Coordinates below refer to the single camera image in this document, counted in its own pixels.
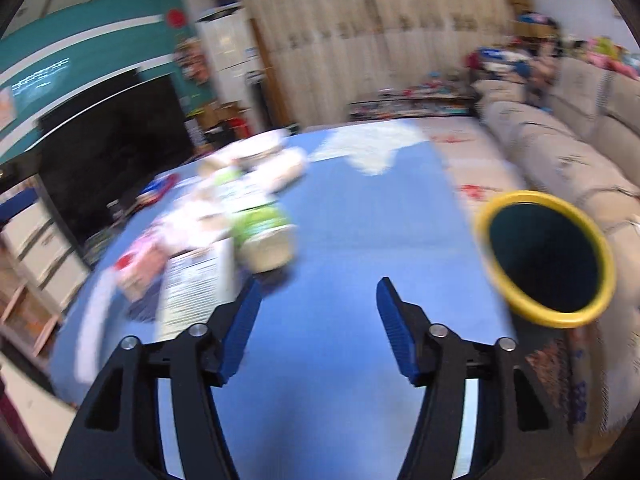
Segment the pink strawberry milk carton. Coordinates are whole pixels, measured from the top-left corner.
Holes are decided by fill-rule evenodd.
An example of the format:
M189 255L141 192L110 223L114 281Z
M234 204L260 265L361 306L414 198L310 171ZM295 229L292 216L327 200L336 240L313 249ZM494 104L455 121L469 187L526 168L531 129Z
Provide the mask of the pink strawberry milk carton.
M139 235L114 264L116 282L130 302L143 298L154 280L163 272L169 252L157 228Z

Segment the yellow rimmed dark trash bin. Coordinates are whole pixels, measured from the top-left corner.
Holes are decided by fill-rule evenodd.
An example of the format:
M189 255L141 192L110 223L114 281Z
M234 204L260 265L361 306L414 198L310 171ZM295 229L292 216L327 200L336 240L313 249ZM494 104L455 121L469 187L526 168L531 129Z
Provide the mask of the yellow rimmed dark trash bin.
M588 214L551 194L507 192L475 217L491 283L527 354L596 322L610 306L616 266Z

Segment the white printed carton box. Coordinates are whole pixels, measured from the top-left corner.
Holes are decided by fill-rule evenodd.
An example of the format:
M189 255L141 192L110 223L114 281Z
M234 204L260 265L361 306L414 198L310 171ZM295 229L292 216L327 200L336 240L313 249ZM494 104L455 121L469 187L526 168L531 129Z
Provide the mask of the white printed carton box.
M231 238L172 257L160 286L155 340L171 340L191 325L205 324L216 307L235 300L237 281Z

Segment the patterned red carpet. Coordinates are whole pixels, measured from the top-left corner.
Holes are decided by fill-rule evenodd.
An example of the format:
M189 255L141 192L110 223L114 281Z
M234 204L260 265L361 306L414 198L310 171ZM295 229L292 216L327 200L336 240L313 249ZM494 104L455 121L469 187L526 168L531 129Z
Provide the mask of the patterned red carpet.
M520 333L520 343L527 362L561 412L568 431L573 432L573 372L564 332L539 325L526 326Z

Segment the white drawer cabinet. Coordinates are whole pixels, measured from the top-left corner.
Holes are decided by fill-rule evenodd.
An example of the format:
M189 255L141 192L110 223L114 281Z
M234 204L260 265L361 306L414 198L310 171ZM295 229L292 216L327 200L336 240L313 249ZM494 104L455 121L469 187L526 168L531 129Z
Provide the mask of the white drawer cabinet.
M1 204L1 240L47 307L63 313L88 278L89 268L34 188Z

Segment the red tray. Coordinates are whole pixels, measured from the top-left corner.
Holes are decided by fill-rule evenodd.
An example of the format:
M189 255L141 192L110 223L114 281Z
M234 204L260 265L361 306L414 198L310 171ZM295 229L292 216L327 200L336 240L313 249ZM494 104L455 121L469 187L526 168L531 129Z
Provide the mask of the red tray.
M179 182L175 172L154 178L137 196L136 205L147 207L161 200Z

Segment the black television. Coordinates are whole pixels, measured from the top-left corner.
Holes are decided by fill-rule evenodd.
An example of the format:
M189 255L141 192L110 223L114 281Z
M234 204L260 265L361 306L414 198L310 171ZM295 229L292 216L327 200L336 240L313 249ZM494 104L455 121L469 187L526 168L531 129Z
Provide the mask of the black television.
M178 94L163 75L113 94L39 144L38 177L75 242L112 223L108 204L128 207L157 174L193 155Z

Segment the white crumpled towel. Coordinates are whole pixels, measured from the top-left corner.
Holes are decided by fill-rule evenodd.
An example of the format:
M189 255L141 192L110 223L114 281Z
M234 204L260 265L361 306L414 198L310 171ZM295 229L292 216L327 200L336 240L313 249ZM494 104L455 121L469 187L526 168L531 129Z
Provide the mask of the white crumpled towel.
M231 233L242 212L277 201L250 174L233 167L196 177L160 217L160 234L176 247L204 247Z

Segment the beige sectional sofa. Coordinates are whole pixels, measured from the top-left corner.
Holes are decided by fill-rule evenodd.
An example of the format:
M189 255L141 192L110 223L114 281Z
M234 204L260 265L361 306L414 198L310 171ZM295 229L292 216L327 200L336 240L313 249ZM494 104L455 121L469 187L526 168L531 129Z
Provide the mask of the beige sectional sofa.
M597 223L616 265L616 291L597 321L570 335L574 435L604 454L639 401L639 84L562 58L545 110L515 82L479 80L480 117L538 190Z

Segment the white paper bowl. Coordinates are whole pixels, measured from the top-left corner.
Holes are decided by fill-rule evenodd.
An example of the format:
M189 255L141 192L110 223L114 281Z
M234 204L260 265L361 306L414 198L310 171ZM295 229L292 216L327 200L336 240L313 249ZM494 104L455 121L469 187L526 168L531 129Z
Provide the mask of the white paper bowl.
M282 151L290 133L274 129L237 140L216 151L215 156L225 164L253 167L261 160Z

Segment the low shelf with clutter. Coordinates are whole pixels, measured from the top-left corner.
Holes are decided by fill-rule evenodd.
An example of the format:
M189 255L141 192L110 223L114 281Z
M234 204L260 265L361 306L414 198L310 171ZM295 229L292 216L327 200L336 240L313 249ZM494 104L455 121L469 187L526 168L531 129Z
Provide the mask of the low shelf with clutter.
M346 113L350 120L456 117L471 115L473 104L474 96L465 88L383 89L349 102Z

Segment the white refrigerator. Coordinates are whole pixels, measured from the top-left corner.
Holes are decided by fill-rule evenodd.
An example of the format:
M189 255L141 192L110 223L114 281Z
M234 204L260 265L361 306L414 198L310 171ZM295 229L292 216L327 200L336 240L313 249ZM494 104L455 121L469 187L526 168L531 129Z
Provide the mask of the white refrigerator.
M245 110L252 133L265 130L248 74L262 71L262 61L245 9L223 18L196 24L207 62L213 71L216 95L221 103L237 102Z

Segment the pile of plush toys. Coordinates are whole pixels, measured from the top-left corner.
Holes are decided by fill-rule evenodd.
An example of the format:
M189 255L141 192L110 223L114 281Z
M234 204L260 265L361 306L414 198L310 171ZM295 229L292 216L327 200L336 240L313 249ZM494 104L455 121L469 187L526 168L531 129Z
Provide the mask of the pile of plush toys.
M513 22L514 35L504 46L480 47L465 59L471 78L506 80L545 92L559 77L562 58L577 58L631 79L639 77L639 57L611 38L564 37L547 15L525 12Z

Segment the beige patterned curtains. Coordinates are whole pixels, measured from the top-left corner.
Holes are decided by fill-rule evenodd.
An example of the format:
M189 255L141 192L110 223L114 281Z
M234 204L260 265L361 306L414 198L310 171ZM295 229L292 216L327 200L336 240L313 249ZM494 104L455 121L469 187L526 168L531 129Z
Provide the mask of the beige patterned curtains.
M506 0L243 0L284 104L304 127L342 122L347 105L460 67L506 39Z

